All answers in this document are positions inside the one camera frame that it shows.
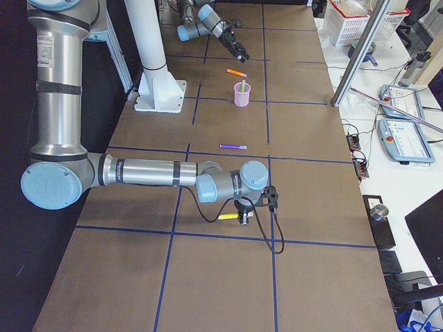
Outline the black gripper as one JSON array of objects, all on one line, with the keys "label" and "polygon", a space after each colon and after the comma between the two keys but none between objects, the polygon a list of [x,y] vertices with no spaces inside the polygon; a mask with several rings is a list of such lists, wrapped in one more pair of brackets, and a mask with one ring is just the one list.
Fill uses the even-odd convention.
[{"label": "black gripper", "polygon": [[250,199],[234,200],[234,205],[239,213],[239,224],[248,225],[253,216],[254,203]]},{"label": "black gripper", "polygon": [[232,28],[223,30],[220,36],[218,36],[219,42],[231,53],[231,55],[238,59],[241,63],[250,59],[250,55],[247,53],[245,47],[236,42],[235,33]]}]

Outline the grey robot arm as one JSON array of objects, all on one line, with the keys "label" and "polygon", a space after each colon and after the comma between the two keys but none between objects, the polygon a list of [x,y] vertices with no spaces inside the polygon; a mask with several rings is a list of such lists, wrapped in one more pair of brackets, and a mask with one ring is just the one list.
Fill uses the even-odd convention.
[{"label": "grey robot arm", "polygon": [[38,139],[28,154],[20,185],[37,207],[59,210],[92,187],[112,184],[183,187],[196,204],[233,202],[237,219],[248,223],[257,209],[275,212],[277,194],[258,161],[224,172],[214,162],[116,158],[105,153],[113,125],[88,116],[82,130],[82,47],[106,43],[122,85],[134,87],[105,1],[29,1],[28,22],[36,31]]},{"label": "grey robot arm", "polygon": [[214,35],[221,45],[240,62],[250,59],[245,47],[237,41],[234,28],[242,28],[239,19],[226,21],[222,19],[210,5],[213,1],[176,1],[177,12],[181,24],[177,27],[177,35],[181,42],[205,35]]}]

